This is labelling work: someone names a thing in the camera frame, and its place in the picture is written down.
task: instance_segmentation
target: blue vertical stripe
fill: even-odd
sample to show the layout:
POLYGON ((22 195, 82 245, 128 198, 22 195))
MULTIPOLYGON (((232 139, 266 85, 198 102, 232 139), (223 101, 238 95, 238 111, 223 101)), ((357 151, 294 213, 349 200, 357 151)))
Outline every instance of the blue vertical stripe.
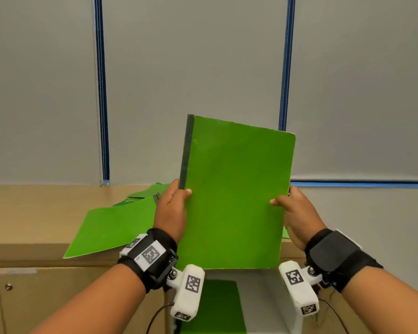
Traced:
POLYGON ((105 80, 104 29, 102 0, 95 0, 96 58, 98 65, 99 120, 101 129, 102 184, 110 184, 110 151, 108 147, 107 90, 105 80))
POLYGON ((295 0, 288 0, 287 27, 285 31, 284 69, 282 72, 282 93, 280 96, 279 130, 287 129, 288 94, 290 86, 291 50, 294 29, 295 0))

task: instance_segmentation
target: screw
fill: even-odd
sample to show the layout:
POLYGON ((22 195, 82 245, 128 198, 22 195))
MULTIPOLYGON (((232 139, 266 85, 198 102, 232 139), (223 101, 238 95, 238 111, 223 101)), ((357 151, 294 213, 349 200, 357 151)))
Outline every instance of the screw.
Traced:
POLYGON ((178 276, 178 273, 176 271, 176 269, 171 269, 168 275, 168 279, 169 280, 175 280, 176 277, 178 276))
POLYGON ((315 269, 312 268, 311 266, 308 268, 308 274, 311 275, 311 276, 316 276, 317 275, 315 269))

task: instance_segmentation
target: hand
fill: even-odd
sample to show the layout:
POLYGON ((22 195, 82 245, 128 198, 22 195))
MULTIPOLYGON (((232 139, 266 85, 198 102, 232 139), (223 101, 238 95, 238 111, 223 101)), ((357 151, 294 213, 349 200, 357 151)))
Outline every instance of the hand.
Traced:
POLYGON ((179 182, 179 179, 175 179, 160 196, 153 222, 153 227, 165 231, 177 244, 186 228, 184 202, 192 194, 191 189, 179 190, 179 182))
POLYGON ((317 232, 327 228, 313 204, 294 185, 290 185, 288 196, 278 196, 270 203, 285 208, 284 226, 293 243, 302 251, 317 232))

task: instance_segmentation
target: right hand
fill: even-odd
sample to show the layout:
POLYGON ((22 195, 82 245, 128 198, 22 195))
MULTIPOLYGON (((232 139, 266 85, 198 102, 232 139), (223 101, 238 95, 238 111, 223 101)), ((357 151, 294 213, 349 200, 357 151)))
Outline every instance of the right hand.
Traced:
POLYGON ((284 226, 293 243, 302 251, 317 232, 327 228, 313 204, 294 185, 290 185, 288 196, 271 199, 270 204, 285 209, 284 226))

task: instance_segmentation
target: left hand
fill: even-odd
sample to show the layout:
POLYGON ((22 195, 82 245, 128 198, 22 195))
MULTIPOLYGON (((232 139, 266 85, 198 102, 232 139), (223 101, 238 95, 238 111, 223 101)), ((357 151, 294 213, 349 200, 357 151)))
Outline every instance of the left hand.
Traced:
POLYGON ((179 190, 180 180, 175 179, 160 196, 156 207, 154 228, 159 228, 173 238, 176 244, 183 237, 186 228, 186 210, 184 203, 192 194, 191 189, 179 190))

